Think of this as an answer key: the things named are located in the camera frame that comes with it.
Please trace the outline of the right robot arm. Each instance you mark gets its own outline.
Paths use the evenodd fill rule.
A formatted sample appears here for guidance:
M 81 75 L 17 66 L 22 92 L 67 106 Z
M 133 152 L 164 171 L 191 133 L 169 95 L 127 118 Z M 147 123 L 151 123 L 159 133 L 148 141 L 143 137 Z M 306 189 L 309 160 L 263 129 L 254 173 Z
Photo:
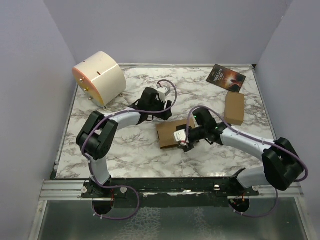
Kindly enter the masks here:
M 179 126 L 173 136 L 184 152 L 194 148 L 196 142 L 232 147 L 262 161 L 261 167 L 242 169 L 233 175 L 229 189 L 240 196 L 253 186 L 272 186 L 286 191 L 292 183 L 304 181 L 309 170 L 286 138 L 264 139 L 232 127 L 224 119 L 216 122 L 215 111 L 200 105 L 192 108 L 188 117 L 194 117 L 198 126 Z

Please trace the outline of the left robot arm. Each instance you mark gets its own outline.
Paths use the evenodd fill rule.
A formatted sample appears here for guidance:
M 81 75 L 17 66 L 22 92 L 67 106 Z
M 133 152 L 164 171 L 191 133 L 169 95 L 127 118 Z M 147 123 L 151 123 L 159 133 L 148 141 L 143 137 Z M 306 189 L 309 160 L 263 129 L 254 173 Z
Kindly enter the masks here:
M 104 115 L 93 111 L 80 130 L 76 144 L 89 162 L 90 179 L 94 182 L 93 191 L 97 196 L 106 197 L 111 190 L 108 181 L 111 175 L 107 166 L 107 154 L 110 151 L 116 132 L 154 118 L 168 120 L 172 116 L 173 101 L 166 100 L 170 88 L 160 86 L 157 89 L 147 87 L 140 99 L 126 109 Z

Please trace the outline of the brown cardboard box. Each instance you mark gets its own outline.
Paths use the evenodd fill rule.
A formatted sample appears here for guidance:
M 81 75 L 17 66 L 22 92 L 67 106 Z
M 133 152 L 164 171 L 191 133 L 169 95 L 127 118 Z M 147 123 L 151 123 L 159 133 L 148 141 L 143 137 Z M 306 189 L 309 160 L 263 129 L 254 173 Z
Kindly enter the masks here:
M 155 125 L 155 129 L 158 135 L 159 147 L 161 150 L 176 148 L 178 143 L 175 141 L 174 132 L 177 131 L 177 127 L 187 125 L 187 119 L 165 121 Z

